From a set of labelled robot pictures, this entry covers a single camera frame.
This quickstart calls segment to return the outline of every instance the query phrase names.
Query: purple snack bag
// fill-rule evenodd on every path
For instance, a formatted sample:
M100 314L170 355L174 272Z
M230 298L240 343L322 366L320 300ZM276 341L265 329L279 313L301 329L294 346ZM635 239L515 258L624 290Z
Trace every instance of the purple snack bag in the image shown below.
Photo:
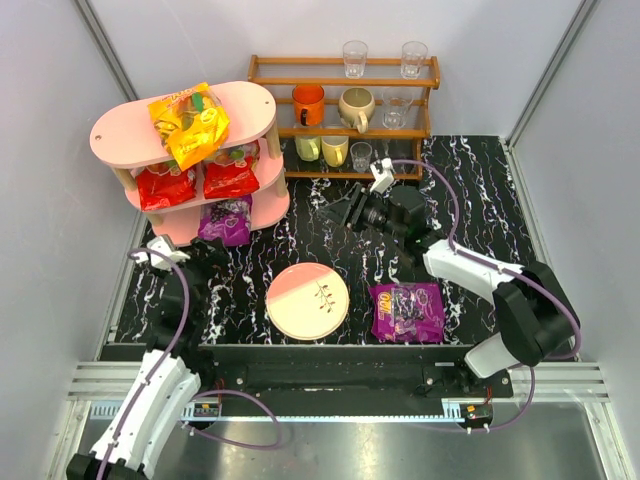
M375 302L373 333L380 341L440 343L444 308L437 283L369 287Z
M251 235L251 195L210 203L203 209L198 237L221 238L225 247L249 243Z

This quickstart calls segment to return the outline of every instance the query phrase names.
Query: gray floor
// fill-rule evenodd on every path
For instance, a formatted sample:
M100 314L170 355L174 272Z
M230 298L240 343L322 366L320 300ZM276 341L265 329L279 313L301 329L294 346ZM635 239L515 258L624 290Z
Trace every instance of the gray floor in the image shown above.
M516 412L496 406L497 422ZM108 422L88 422L87 452ZM256 452L190 438L176 428L155 480L605 479L585 413L575 404L533 405L510 429L489 435L437 433L410 424L284 424L288 442ZM211 431L240 441L270 443L273 427L224 423Z

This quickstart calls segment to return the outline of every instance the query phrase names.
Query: white wall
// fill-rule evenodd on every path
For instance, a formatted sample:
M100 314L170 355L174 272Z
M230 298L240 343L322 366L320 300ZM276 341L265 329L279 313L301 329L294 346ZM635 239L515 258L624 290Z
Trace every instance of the white wall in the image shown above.
M579 0L93 0L138 93L246 80L249 58L371 56L420 40L438 56L436 134L507 135Z
M556 273L640 472L640 4L600 2L516 146Z
M89 149L124 101L72 2L0 3L0 465L42 478L78 360L90 360L134 220Z

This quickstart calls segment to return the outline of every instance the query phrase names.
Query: yellow cup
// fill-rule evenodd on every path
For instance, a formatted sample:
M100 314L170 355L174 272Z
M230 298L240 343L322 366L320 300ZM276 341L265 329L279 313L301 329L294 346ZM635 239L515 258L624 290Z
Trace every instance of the yellow cup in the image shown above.
M328 135L322 137L322 155L327 165L339 167L347 159L349 152L349 137Z
M295 128L304 128L296 123ZM320 135L296 135L296 151L301 160L305 162L313 162L320 158L320 149L322 148L322 140Z

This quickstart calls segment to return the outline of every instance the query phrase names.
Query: round plate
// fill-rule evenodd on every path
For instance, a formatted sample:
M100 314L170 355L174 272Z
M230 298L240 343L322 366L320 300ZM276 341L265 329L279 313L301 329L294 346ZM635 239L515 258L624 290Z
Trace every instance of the round plate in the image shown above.
M297 340L326 337L344 321L349 290L340 275L319 263L298 263L278 275L267 292L273 324Z

